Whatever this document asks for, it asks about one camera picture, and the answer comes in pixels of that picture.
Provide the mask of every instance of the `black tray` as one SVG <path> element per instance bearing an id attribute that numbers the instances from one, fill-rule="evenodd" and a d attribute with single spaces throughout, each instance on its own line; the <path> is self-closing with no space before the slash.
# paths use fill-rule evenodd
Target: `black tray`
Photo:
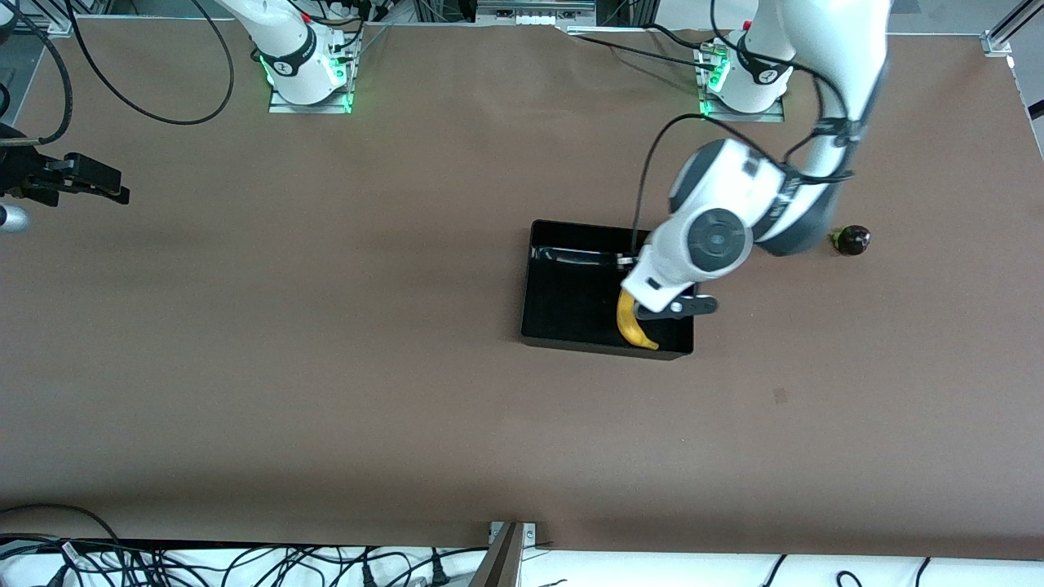
<path id="1" fill-rule="evenodd" d="M 639 242 L 647 234 L 641 231 Z M 532 347 L 661 360 L 691 354 L 692 316 L 642 322 L 648 337 L 660 345 L 655 351 L 632 346 L 617 330 L 616 302 L 626 274 L 616 267 L 615 254 L 630 250 L 631 229 L 533 221 L 522 342 Z"/>

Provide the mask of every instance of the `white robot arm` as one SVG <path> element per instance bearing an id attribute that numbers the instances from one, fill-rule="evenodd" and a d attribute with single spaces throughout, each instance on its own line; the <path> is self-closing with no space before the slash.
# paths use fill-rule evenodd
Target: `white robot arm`
<path id="1" fill-rule="evenodd" d="M 288 0 L 215 0 L 250 32 L 276 91 L 295 104 L 322 101 L 348 81 L 345 33 L 311 21 Z"/>
<path id="2" fill-rule="evenodd" d="M 739 51 L 730 50 L 722 101 L 740 112 L 767 109 L 791 69 L 757 55 L 792 61 L 826 78 L 815 81 L 823 99 L 816 136 L 800 170 L 732 139 L 689 159 L 671 189 L 670 218 L 649 235 L 622 283 L 646 314 L 670 316 L 671 307 L 682 307 L 672 302 L 693 284 L 734 271 L 755 244 L 793 255 L 826 236 L 838 173 L 848 168 L 883 77 L 891 4 L 762 0 L 750 29 L 729 36 Z"/>

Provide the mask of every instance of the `table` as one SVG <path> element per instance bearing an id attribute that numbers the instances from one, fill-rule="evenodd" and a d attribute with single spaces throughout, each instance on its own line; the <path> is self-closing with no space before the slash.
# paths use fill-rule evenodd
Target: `table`
<path id="1" fill-rule="evenodd" d="M 525 246 L 536 218 L 630 220 L 691 70 L 550 28 L 402 27 L 352 115 L 277 116 L 220 26 L 235 95 L 192 127 L 58 43 L 75 114 L 46 151 L 123 170 L 133 202 L 66 196 L 0 240 L 0 501 L 151 538 L 459 544 L 521 518 L 569 548 L 1039 554 L 1044 173 L 974 37 L 891 39 L 837 216 L 869 253 L 756 252 L 662 363 L 521 345 Z M 153 111 L 223 93 L 204 22 L 84 29 Z M 787 123 L 742 126 L 777 154 L 814 117 L 797 77 Z M 19 126 L 60 112 L 45 63 Z M 644 227 L 718 136 L 664 140 Z"/>

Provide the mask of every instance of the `banana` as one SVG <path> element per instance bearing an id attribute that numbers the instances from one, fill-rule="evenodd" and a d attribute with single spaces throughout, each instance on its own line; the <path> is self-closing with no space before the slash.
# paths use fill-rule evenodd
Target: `banana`
<path id="1" fill-rule="evenodd" d="M 616 328 L 628 343 L 643 349 L 657 350 L 660 345 L 649 341 L 635 316 L 635 297 L 626 289 L 620 288 L 620 298 L 616 301 Z"/>

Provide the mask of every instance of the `floor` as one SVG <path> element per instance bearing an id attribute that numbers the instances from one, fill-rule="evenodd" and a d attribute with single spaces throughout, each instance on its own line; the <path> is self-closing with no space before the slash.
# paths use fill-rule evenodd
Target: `floor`
<path id="1" fill-rule="evenodd" d="M 213 0 L 199 0 L 213 17 L 228 18 L 228 13 Z M 670 28 L 710 28 L 707 0 L 661 0 L 657 22 Z M 894 0 L 891 30 L 911 33 L 978 34 L 1003 18 L 1016 0 Z M 739 26 L 754 16 L 757 0 L 719 0 L 715 15 L 719 26 Z M 116 14 L 141 14 L 164 17 L 196 17 L 189 0 L 116 0 Z M 1044 17 L 1027 24 L 1012 42 L 1015 75 L 1027 107 L 1044 100 Z M 15 37 L 0 54 L 0 81 L 8 83 L 16 103 L 21 102 L 37 60 L 40 46 L 35 39 Z M 11 108 L 2 121 L 11 123 L 18 109 Z M 1029 121 L 1044 145 L 1044 116 Z"/>

